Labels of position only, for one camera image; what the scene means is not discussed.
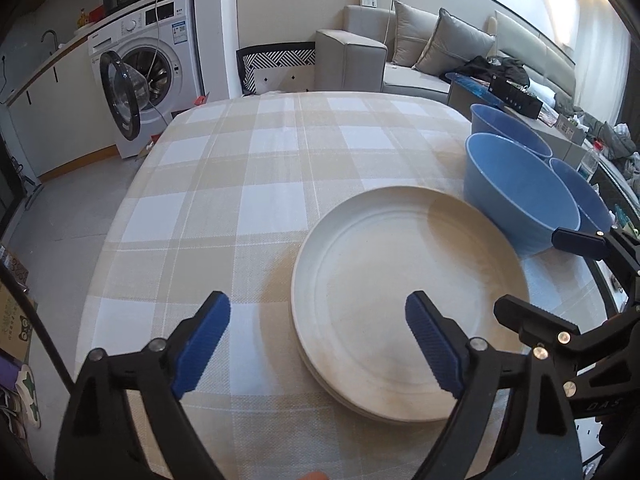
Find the person's left hand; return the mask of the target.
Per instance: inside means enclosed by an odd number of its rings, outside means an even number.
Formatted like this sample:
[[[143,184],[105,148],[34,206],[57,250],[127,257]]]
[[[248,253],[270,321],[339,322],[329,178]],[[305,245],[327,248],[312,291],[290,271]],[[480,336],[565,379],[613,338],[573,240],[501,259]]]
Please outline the person's left hand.
[[[299,480],[329,480],[329,477],[322,471],[311,471]]]

